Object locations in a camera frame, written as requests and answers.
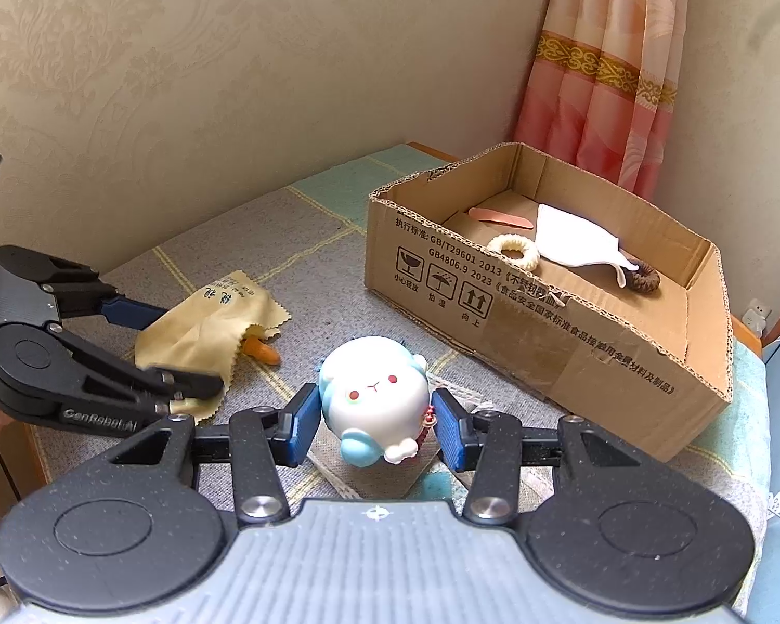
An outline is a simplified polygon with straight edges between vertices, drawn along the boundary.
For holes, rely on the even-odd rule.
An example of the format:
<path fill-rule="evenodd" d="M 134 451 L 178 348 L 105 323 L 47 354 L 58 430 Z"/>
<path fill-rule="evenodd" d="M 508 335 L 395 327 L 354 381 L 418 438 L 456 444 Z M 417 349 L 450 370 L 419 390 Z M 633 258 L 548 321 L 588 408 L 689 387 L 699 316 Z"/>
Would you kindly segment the white blue plush toy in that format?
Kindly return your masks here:
<path fill-rule="evenodd" d="M 385 336 L 361 336 L 319 366 L 322 417 L 349 465 L 398 465 L 417 457 L 434 424 L 424 356 Z"/>

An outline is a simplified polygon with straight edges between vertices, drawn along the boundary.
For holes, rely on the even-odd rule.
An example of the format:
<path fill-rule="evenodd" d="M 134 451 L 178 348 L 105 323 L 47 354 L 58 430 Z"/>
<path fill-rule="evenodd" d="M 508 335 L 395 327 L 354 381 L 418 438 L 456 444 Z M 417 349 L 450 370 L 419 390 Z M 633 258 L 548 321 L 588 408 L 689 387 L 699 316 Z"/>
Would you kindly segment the small orange carrot toy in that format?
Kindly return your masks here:
<path fill-rule="evenodd" d="M 246 336 L 242 342 L 242 352 L 249 356 L 249 358 L 255 359 L 259 363 L 263 363 L 266 366 L 279 366 L 281 358 L 279 352 L 273 348 L 273 346 L 262 341 L 257 336 Z"/>

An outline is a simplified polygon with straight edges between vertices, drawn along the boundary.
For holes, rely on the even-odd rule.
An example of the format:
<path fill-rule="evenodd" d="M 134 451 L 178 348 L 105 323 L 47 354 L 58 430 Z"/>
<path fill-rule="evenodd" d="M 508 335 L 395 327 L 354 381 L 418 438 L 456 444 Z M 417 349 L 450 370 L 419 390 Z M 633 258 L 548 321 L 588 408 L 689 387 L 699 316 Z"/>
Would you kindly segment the yellow lens cleaning cloth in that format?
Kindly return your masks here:
<path fill-rule="evenodd" d="M 224 389 L 214 397 L 184 399 L 173 413 L 190 414 L 197 423 L 211 419 L 231 386 L 242 342 L 279 334 L 291 314 L 245 272 L 235 270 L 202 286 L 158 321 L 139 332 L 135 365 L 219 376 Z"/>

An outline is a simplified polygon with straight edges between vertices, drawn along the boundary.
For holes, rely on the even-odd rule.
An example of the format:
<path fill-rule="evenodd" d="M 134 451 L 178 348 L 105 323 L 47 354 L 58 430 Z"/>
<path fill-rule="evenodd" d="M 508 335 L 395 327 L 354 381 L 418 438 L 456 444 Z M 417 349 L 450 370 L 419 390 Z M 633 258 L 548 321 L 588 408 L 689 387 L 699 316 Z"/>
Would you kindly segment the pink adhesive bandage strip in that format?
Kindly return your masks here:
<path fill-rule="evenodd" d="M 528 218 L 515 216 L 515 214 L 505 213 L 496 209 L 486 209 L 486 207 L 472 207 L 467 211 L 467 215 L 472 220 L 480 221 L 481 223 L 496 223 L 503 224 L 503 226 L 524 228 L 524 230 L 532 230 L 534 223 Z"/>

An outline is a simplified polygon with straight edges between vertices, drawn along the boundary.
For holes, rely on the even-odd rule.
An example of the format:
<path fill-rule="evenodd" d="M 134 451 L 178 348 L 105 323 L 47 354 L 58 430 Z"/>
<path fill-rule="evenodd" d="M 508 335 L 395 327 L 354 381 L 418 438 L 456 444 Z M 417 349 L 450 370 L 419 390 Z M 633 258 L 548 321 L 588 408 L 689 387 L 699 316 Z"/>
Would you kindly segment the cardboard box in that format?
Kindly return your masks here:
<path fill-rule="evenodd" d="M 652 293 L 610 266 L 513 265 L 485 207 L 538 232 L 541 207 L 592 221 L 651 266 Z M 524 144 L 412 173 L 369 197 L 366 284 L 495 370 L 666 461 L 733 400 L 719 248 L 612 182 Z"/>

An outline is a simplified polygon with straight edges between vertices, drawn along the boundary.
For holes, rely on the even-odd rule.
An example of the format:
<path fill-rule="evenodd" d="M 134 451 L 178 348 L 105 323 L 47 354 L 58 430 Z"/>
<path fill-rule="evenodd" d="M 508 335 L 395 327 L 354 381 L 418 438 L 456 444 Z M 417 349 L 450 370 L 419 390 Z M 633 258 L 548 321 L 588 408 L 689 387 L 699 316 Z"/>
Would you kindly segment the pink patterned curtain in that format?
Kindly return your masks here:
<path fill-rule="evenodd" d="M 549 0 L 515 141 L 651 197 L 686 13 L 687 0 Z"/>

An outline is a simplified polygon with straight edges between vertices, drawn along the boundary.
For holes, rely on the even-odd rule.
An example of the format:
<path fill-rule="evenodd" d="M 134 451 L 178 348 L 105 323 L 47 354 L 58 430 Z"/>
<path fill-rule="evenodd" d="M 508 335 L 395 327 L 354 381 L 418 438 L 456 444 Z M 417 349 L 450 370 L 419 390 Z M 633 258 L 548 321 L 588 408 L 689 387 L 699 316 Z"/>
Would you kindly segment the white wall socket charger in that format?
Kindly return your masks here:
<path fill-rule="evenodd" d="M 758 298 L 751 298 L 747 310 L 741 316 L 741 321 L 757 338 L 762 338 L 770 314 L 771 309 L 765 303 Z"/>

